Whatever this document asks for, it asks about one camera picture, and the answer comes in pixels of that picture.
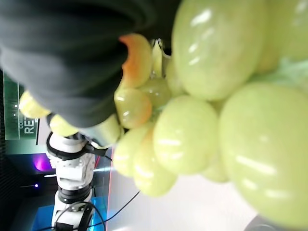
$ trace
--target green sign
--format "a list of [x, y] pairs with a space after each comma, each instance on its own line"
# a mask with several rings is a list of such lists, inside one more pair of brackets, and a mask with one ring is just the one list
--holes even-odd
[[6, 140], [36, 140], [39, 120], [26, 118], [19, 111], [19, 99], [24, 87], [3, 76], [4, 124]]

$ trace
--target black cloth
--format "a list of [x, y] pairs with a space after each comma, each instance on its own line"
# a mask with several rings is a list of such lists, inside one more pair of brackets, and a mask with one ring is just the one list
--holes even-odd
[[127, 48], [119, 36], [170, 40], [180, 0], [0, 0], [0, 64], [79, 128], [116, 111]]

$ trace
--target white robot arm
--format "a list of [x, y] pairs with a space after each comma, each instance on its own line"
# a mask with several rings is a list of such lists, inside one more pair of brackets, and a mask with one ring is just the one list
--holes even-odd
[[79, 133], [66, 138], [51, 133], [47, 139], [47, 149], [47, 157], [52, 168], [56, 169], [59, 185], [51, 225], [56, 231], [86, 231], [94, 212], [93, 207], [79, 204], [65, 210], [73, 203], [91, 200], [94, 153], [104, 155], [105, 150], [94, 148]]

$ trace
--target wall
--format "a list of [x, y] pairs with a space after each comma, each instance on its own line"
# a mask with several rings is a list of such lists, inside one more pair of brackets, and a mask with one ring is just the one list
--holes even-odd
[[[137, 191], [132, 180], [113, 171], [107, 217]], [[140, 194], [108, 222], [108, 231], [243, 231], [255, 215], [231, 184], [181, 177], [166, 196]]]

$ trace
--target fake grape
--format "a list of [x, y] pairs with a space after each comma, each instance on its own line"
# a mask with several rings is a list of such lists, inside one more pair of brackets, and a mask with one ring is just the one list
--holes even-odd
[[153, 129], [151, 129], [134, 159], [134, 180], [142, 193], [148, 196], [161, 196], [167, 193], [177, 180], [177, 176], [158, 162], [153, 149]]
[[269, 0], [266, 42], [257, 73], [274, 70], [281, 58], [308, 58], [308, 1]]
[[115, 106], [120, 123], [125, 128], [136, 128], [146, 123], [152, 114], [147, 95], [137, 89], [122, 89], [115, 93]]
[[268, 82], [297, 88], [308, 94], [308, 61], [289, 63], [274, 72], [252, 77], [250, 82]]
[[216, 154], [212, 158], [208, 168], [203, 171], [201, 175], [208, 180], [219, 183], [224, 183], [229, 180], [226, 169], [222, 163], [220, 154]]
[[264, 217], [288, 228], [308, 227], [308, 97], [267, 83], [243, 87], [220, 118], [227, 173]]
[[263, 0], [184, 0], [172, 57], [185, 90], [215, 101], [242, 85], [258, 63], [265, 24]]
[[158, 78], [162, 77], [162, 58], [163, 53], [159, 46], [158, 40], [155, 40], [153, 50], [152, 50], [152, 59], [153, 59], [153, 71], [155, 76]]
[[78, 132], [76, 127], [67, 123], [61, 116], [55, 115], [50, 121], [50, 129], [59, 136], [71, 136]]
[[138, 128], [129, 130], [115, 148], [113, 164], [115, 169], [126, 177], [133, 177], [133, 160], [141, 141], [145, 137], [152, 123], [146, 123]]
[[171, 100], [154, 128], [159, 162], [176, 174], [199, 173], [218, 148], [218, 117], [212, 106], [191, 96]]
[[164, 106], [171, 98], [171, 92], [163, 78], [149, 79], [140, 90], [147, 94], [153, 108]]
[[124, 88], [137, 88], [150, 77], [152, 69], [152, 49], [148, 40], [139, 34], [124, 35], [119, 38], [128, 48], [128, 58], [122, 65]]
[[20, 97], [19, 110], [24, 116], [31, 119], [43, 118], [50, 114], [50, 110], [42, 107], [28, 91], [25, 91]]
[[166, 81], [173, 97], [185, 94], [182, 83], [176, 73], [174, 62], [171, 59], [166, 68]]

